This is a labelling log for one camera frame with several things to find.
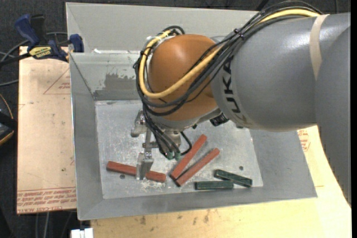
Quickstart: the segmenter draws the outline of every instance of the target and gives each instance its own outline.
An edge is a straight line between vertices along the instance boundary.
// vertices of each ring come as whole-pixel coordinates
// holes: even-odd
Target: yellow clamp label
[[[52,54],[51,52],[52,48],[50,46],[39,46],[39,47],[34,47],[29,54],[33,57],[36,58],[41,58],[44,56],[48,56],[50,54]]]

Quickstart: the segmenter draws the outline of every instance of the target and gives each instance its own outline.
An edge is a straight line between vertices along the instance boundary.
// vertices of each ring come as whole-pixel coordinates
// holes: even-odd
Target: cardboard
[[[69,64],[19,63],[17,213],[76,208]]]

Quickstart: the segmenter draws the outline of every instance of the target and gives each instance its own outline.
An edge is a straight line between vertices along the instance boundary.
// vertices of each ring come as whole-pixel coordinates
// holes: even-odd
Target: yellow cable
[[[261,21],[259,21],[259,23],[263,23],[267,20],[270,20],[270,19],[273,19],[276,17],[280,17],[280,16],[287,16],[287,15],[301,15],[301,16],[306,16],[306,17],[317,17],[320,14],[318,14],[316,12],[309,11],[309,10],[305,10],[305,9],[287,9],[287,10],[283,10],[283,11],[279,11],[274,14],[271,14],[271,15],[267,16],[266,18],[262,19]]]
[[[264,21],[267,21],[269,19],[273,19],[276,17],[280,17],[280,16],[287,16],[287,15],[302,15],[302,16],[306,16],[306,17],[316,17],[319,16],[320,14],[316,13],[316,12],[311,12],[309,10],[305,10],[305,9],[287,9],[284,11],[280,11],[277,13],[274,13],[272,15],[267,16],[266,18],[262,19],[261,21],[259,21],[259,23],[262,23]],[[197,66],[195,66],[192,70],[190,70],[184,77],[182,77],[179,81],[175,82],[173,85],[171,85],[169,88],[167,88],[166,90],[160,92],[160,93],[151,93],[150,91],[147,90],[146,86],[145,86],[145,80],[144,80],[144,67],[146,65],[146,61],[147,61],[147,56],[148,56],[148,52],[151,50],[151,46],[156,43],[158,41],[158,39],[154,39],[152,40],[148,45],[147,48],[144,51],[144,56],[141,61],[140,61],[140,66],[139,66],[139,84],[140,84],[140,88],[143,92],[144,95],[146,95],[147,97],[151,98],[151,99],[158,99],[158,98],[163,98],[165,96],[168,96],[169,94],[173,93],[175,90],[177,90],[180,86],[182,86],[184,83],[188,82],[198,71],[204,69],[206,67],[206,65],[213,59],[213,57],[218,53],[218,51],[221,49],[221,47],[217,48],[212,54],[210,54],[209,56],[207,56],[206,58],[204,58]]]

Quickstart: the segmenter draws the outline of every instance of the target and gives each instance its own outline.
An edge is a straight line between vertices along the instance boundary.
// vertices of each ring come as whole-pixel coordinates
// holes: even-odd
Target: blue clamp
[[[78,34],[73,34],[69,36],[69,41],[72,43],[74,52],[83,53],[84,52],[84,45],[81,36]]]
[[[34,21],[35,26],[38,28],[38,18],[35,17]],[[29,14],[25,14],[16,20],[15,29],[22,37],[30,42],[27,52],[35,59],[57,59],[67,61],[68,53],[62,50],[61,47],[58,47],[54,40],[47,41],[43,30],[40,29],[39,32],[42,35],[36,34],[35,29],[31,26],[31,16]],[[73,46],[74,52],[84,52],[83,41],[78,34],[71,35],[69,41]]]
[[[40,39],[37,37],[35,30],[31,27],[30,19],[30,15],[25,14],[15,22],[17,32],[31,43],[27,49],[28,52],[31,48],[40,43]]]

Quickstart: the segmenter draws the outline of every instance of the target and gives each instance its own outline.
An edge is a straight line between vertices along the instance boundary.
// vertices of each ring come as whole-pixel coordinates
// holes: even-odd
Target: red block
[[[189,162],[194,157],[194,155],[199,151],[199,149],[206,142],[206,140],[207,140],[206,135],[202,134],[200,136],[200,138],[194,143],[194,145],[192,146],[192,149],[180,160],[178,165],[171,172],[170,177],[173,180],[176,180],[180,176],[180,174],[184,171],[184,169],[189,164]]]
[[[129,176],[136,176],[136,167],[129,166],[127,164],[120,164],[117,162],[109,161],[107,163],[107,170],[117,173],[127,174]],[[145,177],[151,181],[155,182],[165,182],[166,175],[164,173],[158,173],[154,171],[149,171],[146,173]]]
[[[191,177],[193,177],[199,170],[201,170],[205,165],[211,162],[215,157],[219,155],[219,150],[217,148],[213,149],[209,152],[206,157],[202,160],[198,161],[191,168],[189,168],[181,177],[179,177],[175,182],[182,186],[185,182],[187,182]]]

